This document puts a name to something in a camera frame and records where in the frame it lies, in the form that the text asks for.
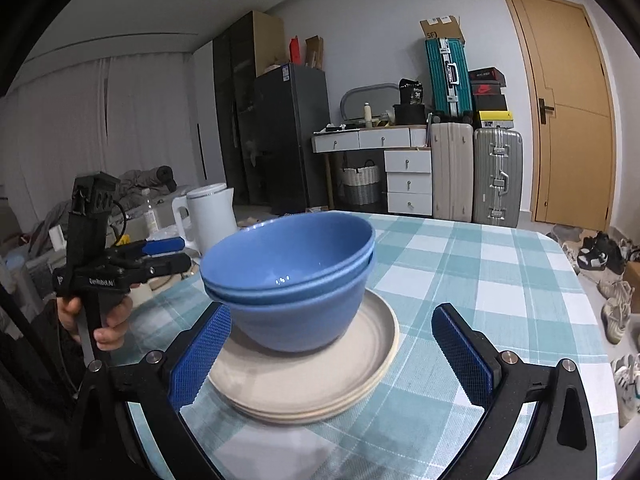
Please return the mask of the person's left hand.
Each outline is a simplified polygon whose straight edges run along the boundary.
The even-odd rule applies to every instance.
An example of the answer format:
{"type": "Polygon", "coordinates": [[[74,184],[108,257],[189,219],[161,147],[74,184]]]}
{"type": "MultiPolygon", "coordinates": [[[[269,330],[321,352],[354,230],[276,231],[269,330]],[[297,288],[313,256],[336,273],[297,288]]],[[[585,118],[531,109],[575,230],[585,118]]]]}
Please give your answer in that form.
{"type": "MultiPolygon", "coordinates": [[[[82,304],[79,298],[65,299],[58,297],[56,300],[58,320],[64,330],[72,336],[73,340],[80,342],[78,334],[77,318],[80,315],[82,304]]],[[[125,296],[119,304],[108,311],[103,326],[94,331],[93,336],[102,351],[113,351],[124,344],[128,330],[128,320],[132,312],[132,300],[125,296]]]]}

